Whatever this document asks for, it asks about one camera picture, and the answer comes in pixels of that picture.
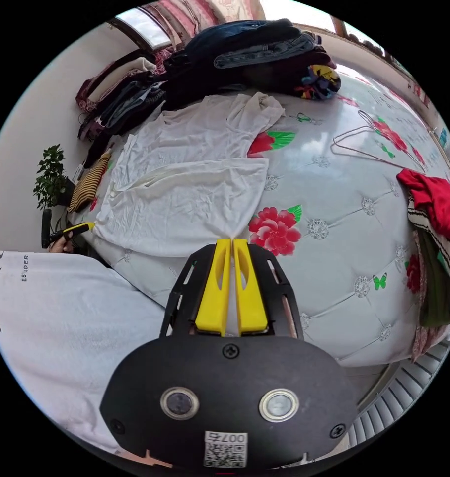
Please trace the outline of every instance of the green plant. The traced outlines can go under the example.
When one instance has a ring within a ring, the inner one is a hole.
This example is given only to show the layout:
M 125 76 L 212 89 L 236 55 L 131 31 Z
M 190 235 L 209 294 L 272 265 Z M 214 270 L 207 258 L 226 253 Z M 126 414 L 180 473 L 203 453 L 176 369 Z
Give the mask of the green plant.
M 38 164 L 40 168 L 37 174 L 40 175 L 33 189 L 33 195 L 38 198 L 37 209 L 56 206 L 58 196 L 65 191 L 68 178 L 63 175 L 63 159 L 59 144 L 43 151 L 43 159 Z

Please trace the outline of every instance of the person's hand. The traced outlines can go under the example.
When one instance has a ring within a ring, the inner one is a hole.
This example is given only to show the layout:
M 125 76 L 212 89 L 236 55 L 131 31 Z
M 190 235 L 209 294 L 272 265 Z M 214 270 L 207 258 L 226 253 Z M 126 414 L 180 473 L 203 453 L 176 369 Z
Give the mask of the person's hand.
M 68 237 L 71 239 L 73 237 L 73 233 L 70 232 L 68 234 Z M 50 247 L 50 253 L 72 253 L 72 252 L 73 252 L 73 244 L 69 240 L 66 240 L 64 237 L 61 237 Z

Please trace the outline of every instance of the green cloth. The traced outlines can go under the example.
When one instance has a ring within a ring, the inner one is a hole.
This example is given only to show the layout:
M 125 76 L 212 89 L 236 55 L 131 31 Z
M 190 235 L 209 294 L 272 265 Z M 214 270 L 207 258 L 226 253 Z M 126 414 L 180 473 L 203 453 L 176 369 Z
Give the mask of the green cloth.
M 440 262 L 440 265 L 444 268 L 444 270 L 449 273 L 447 270 L 447 265 L 445 263 L 444 257 L 442 257 L 442 252 L 439 250 L 439 253 L 437 254 L 437 260 Z
M 427 293 L 419 316 L 420 325 L 433 328 L 450 324 L 450 278 L 438 260 L 437 246 L 422 229 L 417 229 L 427 271 Z

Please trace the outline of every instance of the yellow tool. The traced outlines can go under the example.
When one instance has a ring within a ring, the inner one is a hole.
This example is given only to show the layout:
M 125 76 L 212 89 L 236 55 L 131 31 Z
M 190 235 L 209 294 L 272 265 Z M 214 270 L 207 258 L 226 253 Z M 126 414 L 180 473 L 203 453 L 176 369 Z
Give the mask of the yellow tool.
M 293 290 L 275 256 L 239 238 L 190 256 L 169 296 L 161 335 L 172 326 L 174 334 L 225 336 L 232 256 L 239 336 L 302 339 Z

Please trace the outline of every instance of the plant pot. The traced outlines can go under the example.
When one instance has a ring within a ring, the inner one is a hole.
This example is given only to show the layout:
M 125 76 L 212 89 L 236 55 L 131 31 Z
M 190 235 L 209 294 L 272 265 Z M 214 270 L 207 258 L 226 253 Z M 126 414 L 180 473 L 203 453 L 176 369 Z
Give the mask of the plant pot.
M 62 207 L 69 207 L 71 203 L 71 199 L 73 198 L 74 191 L 75 191 L 74 183 L 71 182 L 69 179 L 67 179 L 64 190 L 62 190 L 58 194 L 56 205 L 60 205 Z

